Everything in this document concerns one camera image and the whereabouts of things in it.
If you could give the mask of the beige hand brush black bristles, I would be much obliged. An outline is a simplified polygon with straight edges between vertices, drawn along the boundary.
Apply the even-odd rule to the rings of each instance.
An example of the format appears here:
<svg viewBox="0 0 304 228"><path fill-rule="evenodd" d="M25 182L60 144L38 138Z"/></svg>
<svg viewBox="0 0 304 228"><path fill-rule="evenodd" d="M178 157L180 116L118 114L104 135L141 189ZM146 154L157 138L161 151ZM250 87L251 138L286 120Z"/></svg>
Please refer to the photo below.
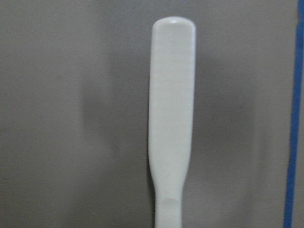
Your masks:
<svg viewBox="0 0 304 228"><path fill-rule="evenodd" d="M182 17L152 28L148 155L155 191L155 226L182 226L182 194L192 140L195 24Z"/></svg>

